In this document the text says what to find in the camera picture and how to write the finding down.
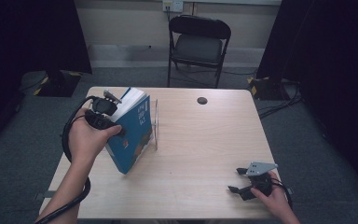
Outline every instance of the blue book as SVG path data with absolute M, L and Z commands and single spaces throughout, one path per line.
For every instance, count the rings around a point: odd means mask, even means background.
M 153 131 L 149 95 L 129 88 L 121 97 L 121 102 L 111 120 L 122 126 L 125 135 L 111 137 L 106 149 L 118 170 L 126 174 L 147 148 Z

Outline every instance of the black circular object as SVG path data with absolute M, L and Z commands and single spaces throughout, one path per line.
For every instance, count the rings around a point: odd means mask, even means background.
M 206 105 L 208 103 L 208 100 L 205 97 L 199 97 L 199 99 L 197 99 L 197 102 L 200 105 Z

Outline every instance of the wooden table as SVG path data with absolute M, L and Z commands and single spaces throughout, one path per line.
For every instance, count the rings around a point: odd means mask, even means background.
M 102 95 L 105 89 L 121 96 L 127 88 L 94 87 L 88 95 Z M 244 202 L 227 188 L 249 185 L 236 168 L 274 162 L 250 92 L 139 89 L 152 102 L 158 99 L 158 149 L 152 142 L 126 175 L 103 150 L 89 175 L 91 192 L 79 218 L 271 218 L 260 201 Z M 208 103 L 200 105 L 199 97 Z M 49 190 L 57 189 L 68 167 L 62 155 Z

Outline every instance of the white wall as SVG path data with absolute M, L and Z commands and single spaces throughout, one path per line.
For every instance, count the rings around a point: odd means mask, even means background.
M 76 0 L 88 45 L 168 46 L 168 19 L 161 1 Z M 279 6 L 184 3 L 184 14 L 225 21 L 232 30 L 231 48 L 263 49 Z

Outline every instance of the chair backrest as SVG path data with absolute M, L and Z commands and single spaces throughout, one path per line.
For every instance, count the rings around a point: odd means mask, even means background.
M 184 35 L 200 35 L 211 38 L 229 40 L 231 29 L 220 20 L 190 15 L 180 15 L 170 20 L 170 34 L 172 32 Z

